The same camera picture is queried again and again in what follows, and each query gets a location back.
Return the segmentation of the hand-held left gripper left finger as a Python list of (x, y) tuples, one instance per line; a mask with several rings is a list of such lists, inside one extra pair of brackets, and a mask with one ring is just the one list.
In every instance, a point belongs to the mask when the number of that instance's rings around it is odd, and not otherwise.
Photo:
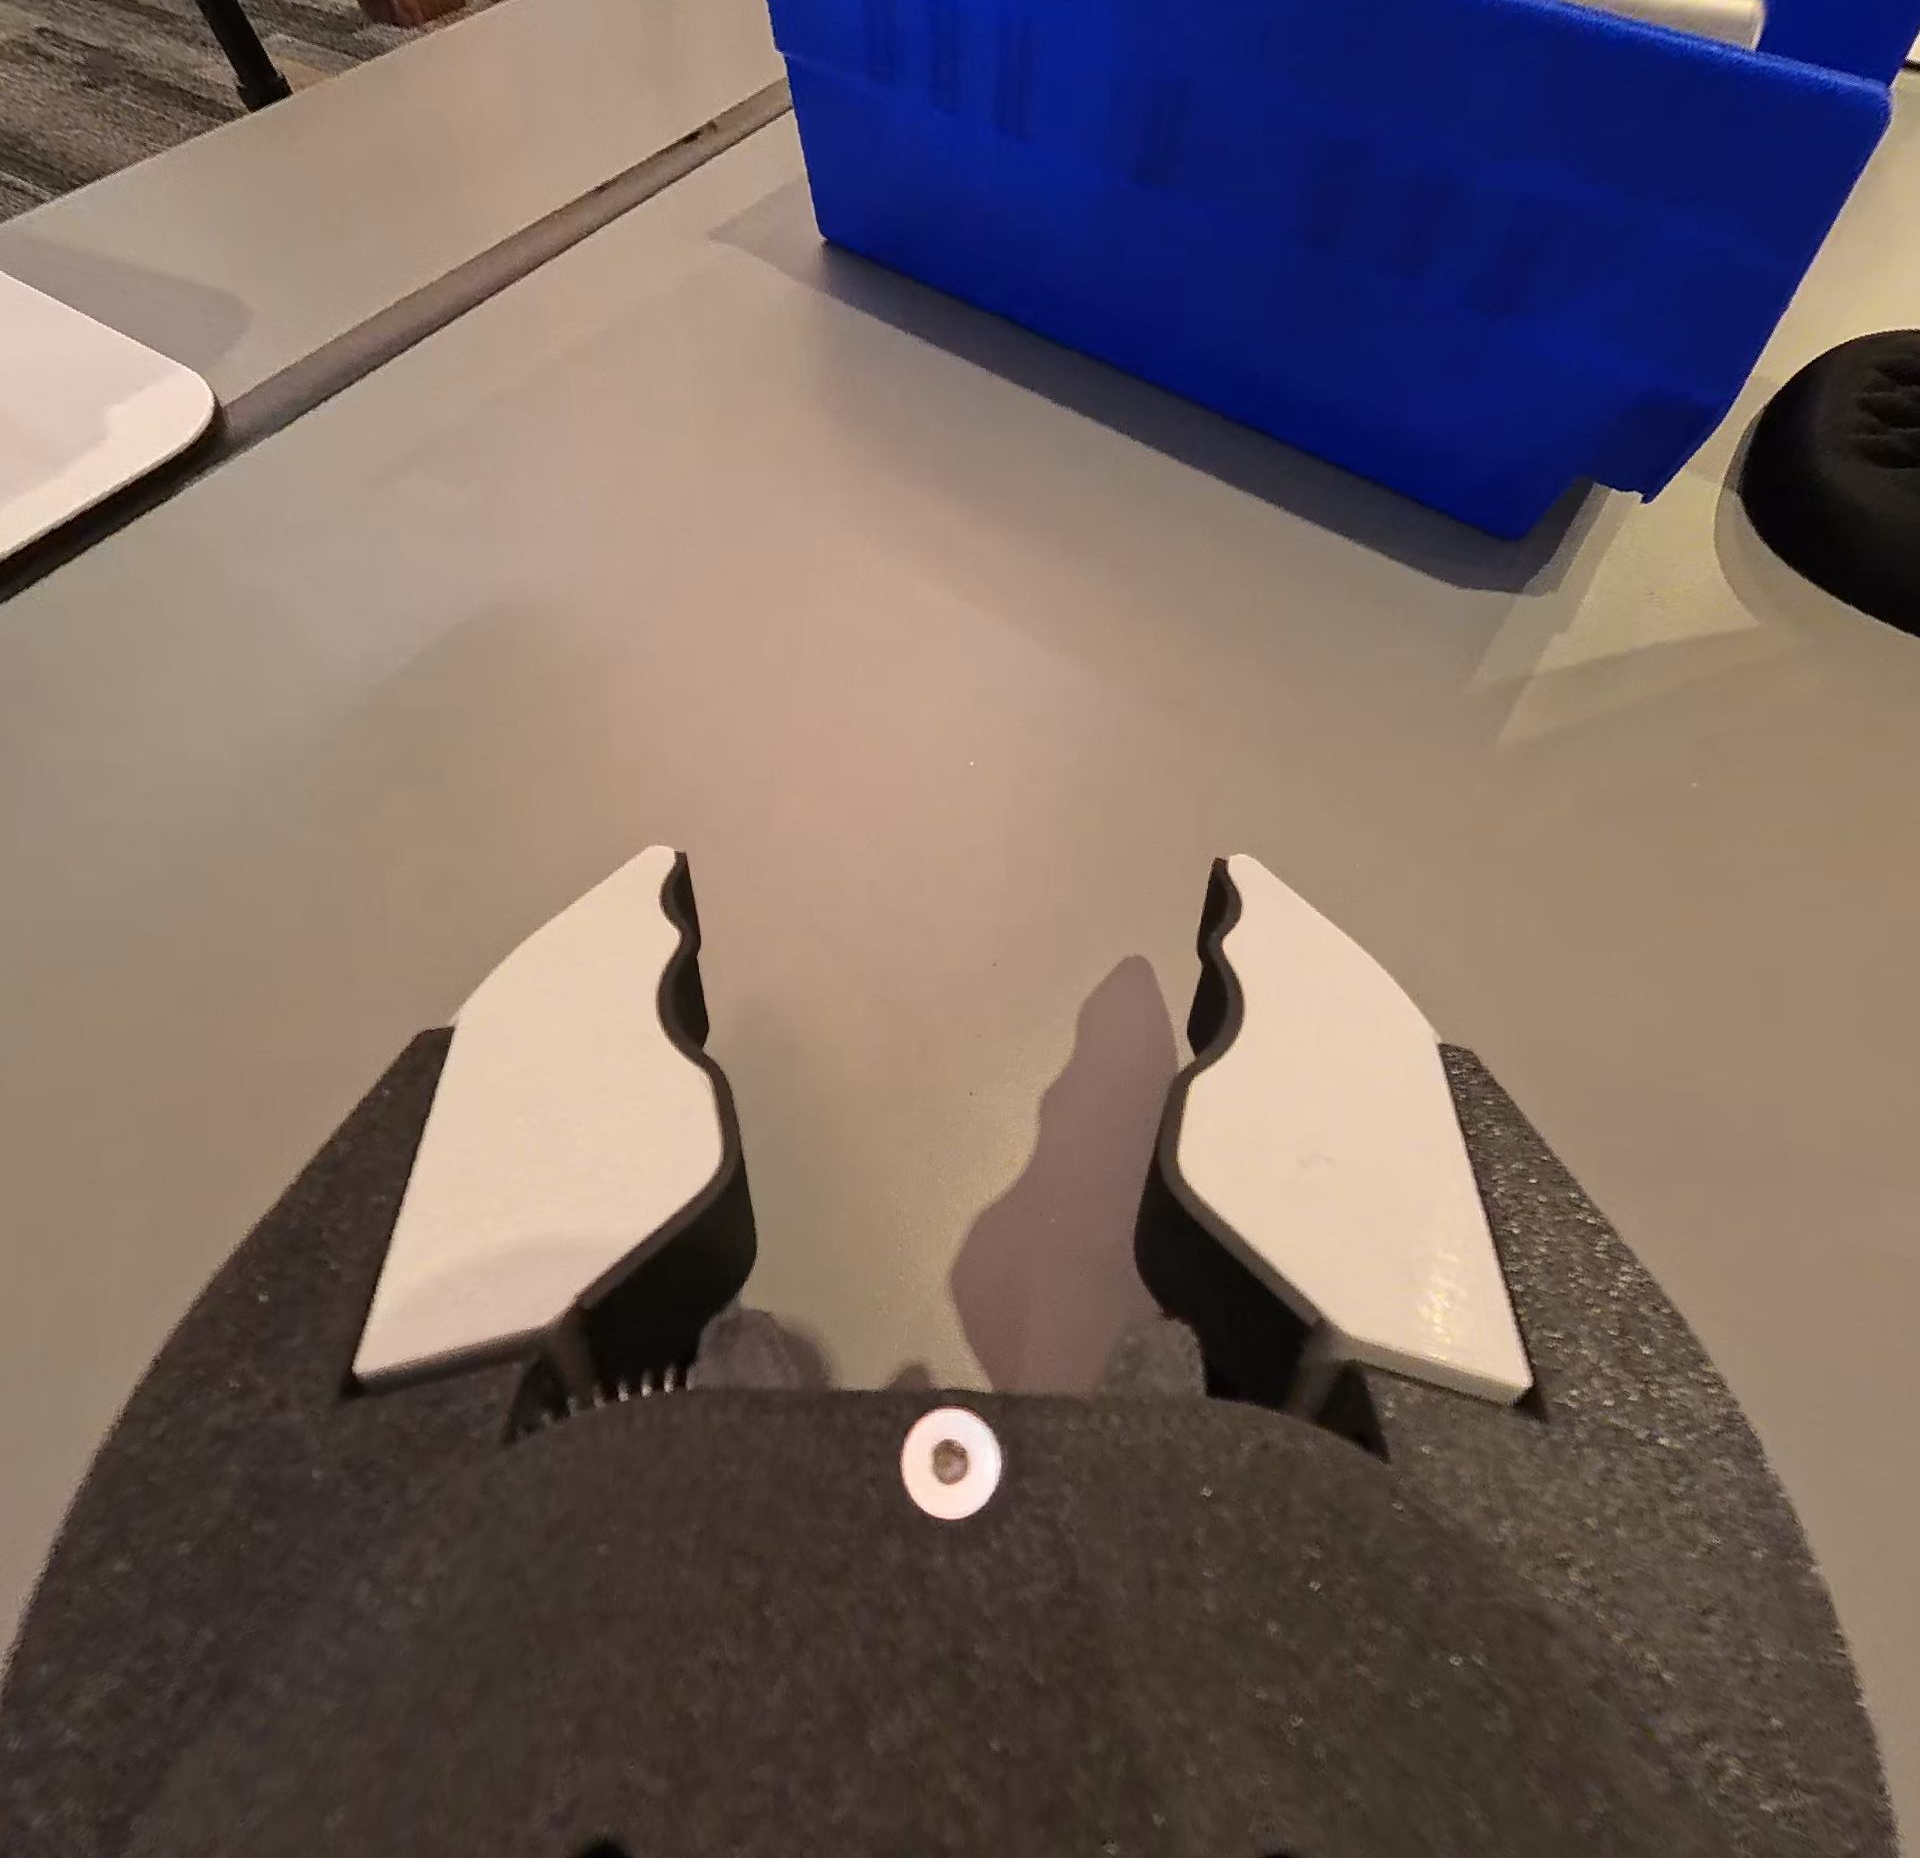
[(511, 948), (451, 1018), (350, 1377), (532, 1359), (555, 1390), (687, 1367), (755, 1264), (700, 924), (654, 846)]

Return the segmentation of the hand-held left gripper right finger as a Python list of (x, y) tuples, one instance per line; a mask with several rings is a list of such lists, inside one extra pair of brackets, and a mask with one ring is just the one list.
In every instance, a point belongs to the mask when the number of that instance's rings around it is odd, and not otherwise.
[(1346, 1367), (1518, 1406), (1518, 1309), (1421, 1005), (1253, 856), (1215, 857), (1186, 1065), (1138, 1272), (1219, 1390), (1316, 1406)]

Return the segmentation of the blue plastic bin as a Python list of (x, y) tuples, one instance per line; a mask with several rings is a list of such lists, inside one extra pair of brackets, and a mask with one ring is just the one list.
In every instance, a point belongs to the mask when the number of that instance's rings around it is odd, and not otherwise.
[(1651, 499), (1890, 117), (1914, 0), (765, 0), (821, 238), (1499, 538)]

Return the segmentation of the black metal frame leg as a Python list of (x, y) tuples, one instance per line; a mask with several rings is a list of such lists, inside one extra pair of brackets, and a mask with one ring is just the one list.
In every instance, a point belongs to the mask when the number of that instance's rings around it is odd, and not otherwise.
[(238, 102), (246, 112), (260, 112), (290, 96), (290, 84), (276, 67), (238, 0), (191, 2), (225, 57)]

